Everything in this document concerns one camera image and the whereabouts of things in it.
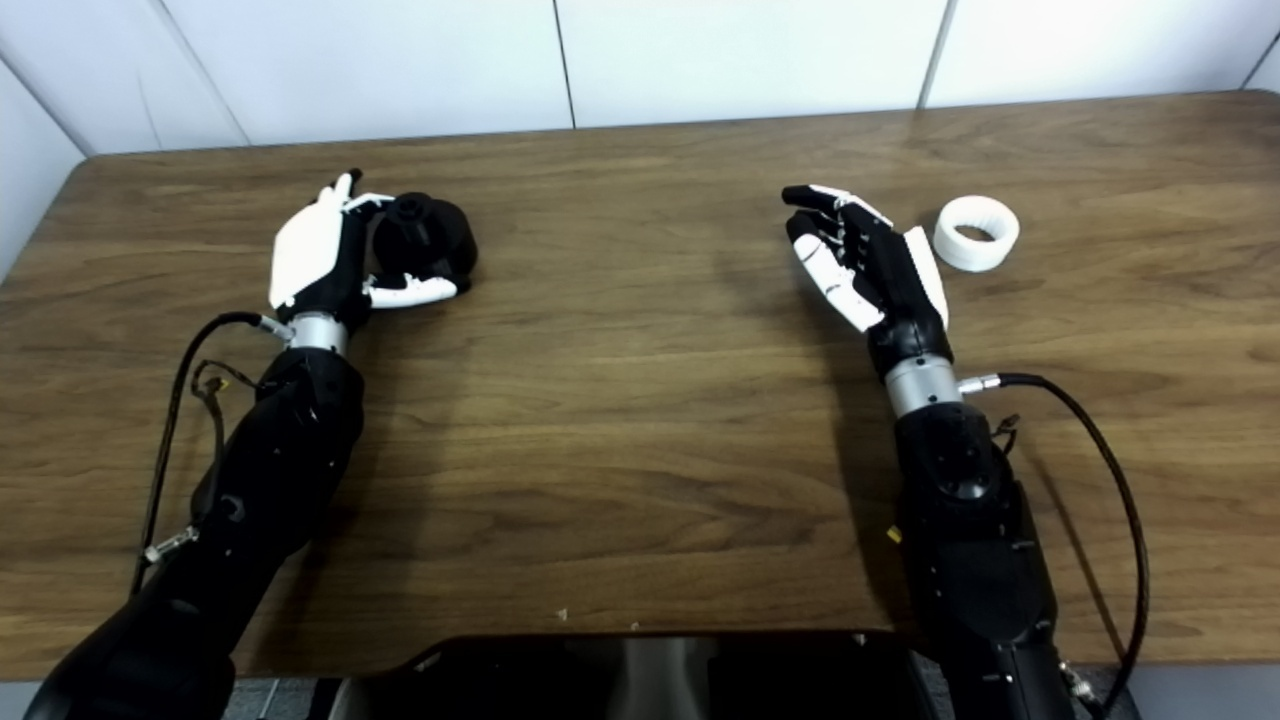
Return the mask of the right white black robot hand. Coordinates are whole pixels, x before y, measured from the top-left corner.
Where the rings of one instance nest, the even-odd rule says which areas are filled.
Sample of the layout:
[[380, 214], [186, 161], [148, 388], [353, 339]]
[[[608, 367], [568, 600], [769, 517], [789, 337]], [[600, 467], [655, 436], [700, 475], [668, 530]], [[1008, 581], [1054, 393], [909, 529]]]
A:
[[823, 184], [788, 184], [785, 229], [818, 291], [867, 337], [879, 378], [925, 356], [954, 363], [948, 304], [922, 228], [900, 232], [868, 201]]

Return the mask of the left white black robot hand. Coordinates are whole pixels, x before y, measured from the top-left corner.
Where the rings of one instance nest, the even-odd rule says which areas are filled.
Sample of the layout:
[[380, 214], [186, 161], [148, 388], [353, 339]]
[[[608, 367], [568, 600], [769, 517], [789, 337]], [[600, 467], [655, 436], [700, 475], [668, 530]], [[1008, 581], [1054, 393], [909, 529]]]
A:
[[268, 302], [279, 323], [353, 332], [374, 311], [470, 290], [477, 241], [465, 211], [422, 192], [360, 193], [361, 177], [340, 174], [276, 232]]

